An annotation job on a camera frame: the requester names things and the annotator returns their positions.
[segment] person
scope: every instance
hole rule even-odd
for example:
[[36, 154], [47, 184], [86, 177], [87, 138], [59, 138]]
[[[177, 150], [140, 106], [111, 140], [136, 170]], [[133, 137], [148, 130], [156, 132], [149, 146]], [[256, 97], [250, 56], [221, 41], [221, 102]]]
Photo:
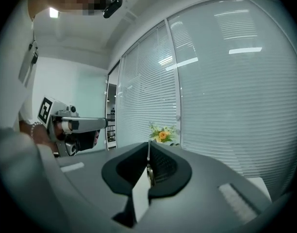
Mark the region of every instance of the person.
[[[107, 0], [20, 1], [0, 34], [0, 128], [11, 127], [33, 135], [36, 144], [45, 144], [57, 152], [46, 128], [29, 122], [32, 119], [32, 88], [37, 64], [30, 68], [24, 80], [18, 78], [27, 50], [34, 42], [33, 20], [50, 7], [60, 12], [78, 14], [89, 8], [105, 7], [104, 3]], [[57, 136], [62, 134], [61, 125], [55, 126], [55, 132]]]

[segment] white wall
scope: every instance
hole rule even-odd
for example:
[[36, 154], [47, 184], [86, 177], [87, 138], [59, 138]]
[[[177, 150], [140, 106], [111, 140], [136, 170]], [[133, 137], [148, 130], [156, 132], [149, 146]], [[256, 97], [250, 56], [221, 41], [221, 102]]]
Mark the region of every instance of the white wall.
[[109, 52], [96, 46], [92, 40], [65, 37], [58, 40], [53, 35], [36, 35], [41, 57], [69, 60], [107, 69]]
[[119, 70], [119, 66], [117, 66], [113, 72], [111, 72], [111, 74], [109, 75], [109, 83], [111, 84], [118, 84], [118, 70]]
[[[33, 86], [33, 121], [43, 97], [75, 105], [80, 117], [105, 117], [107, 70], [72, 61], [39, 57]], [[105, 149], [100, 131], [97, 150]]]
[[165, 18], [200, 2], [208, 0], [160, 0], [149, 7], [131, 25], [115, 45], [108, 70], [119, 61], [120, 57], [147, 31]]

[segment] window blind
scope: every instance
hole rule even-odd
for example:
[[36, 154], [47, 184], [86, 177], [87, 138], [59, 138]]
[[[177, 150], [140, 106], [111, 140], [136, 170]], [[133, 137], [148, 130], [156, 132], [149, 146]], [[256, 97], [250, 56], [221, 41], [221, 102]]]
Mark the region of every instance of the window blind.
[[181, 86], [181, 142], [247, 178], [272, 199], [297, 165], [297, 56], [248, 0], [219, 0], [169, 19]]
[[151, 122], [160, 128], [176, 126], [172, 58], [165, 25], [123, 56], [117, 89], [117, 147], [148, 141]]

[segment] ceiling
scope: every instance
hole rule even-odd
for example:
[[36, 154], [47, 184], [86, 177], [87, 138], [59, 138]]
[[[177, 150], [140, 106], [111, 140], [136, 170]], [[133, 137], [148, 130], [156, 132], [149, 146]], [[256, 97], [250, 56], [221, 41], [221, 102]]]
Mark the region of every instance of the ceiling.
[[76, 61], [107, 69], [112, 49], [127, 28], [157, 0], [123, 0], [109, 19], [102, 14], [81, 16], [60, 13], [50, 18], [49, 10], [34, 20], [40, 56]]

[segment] yellow flower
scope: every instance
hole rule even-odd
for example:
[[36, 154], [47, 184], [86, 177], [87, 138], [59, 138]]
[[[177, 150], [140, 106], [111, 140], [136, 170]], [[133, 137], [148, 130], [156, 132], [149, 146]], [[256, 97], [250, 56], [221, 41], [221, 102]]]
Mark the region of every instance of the yellow flower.
[[167, 137], [167, 133], [166, 133], [165, 131], [161, 131], [161, 132], [159, 133], [159, 138], [160, 138], [160, 139], [164, 140], [166, 137]]

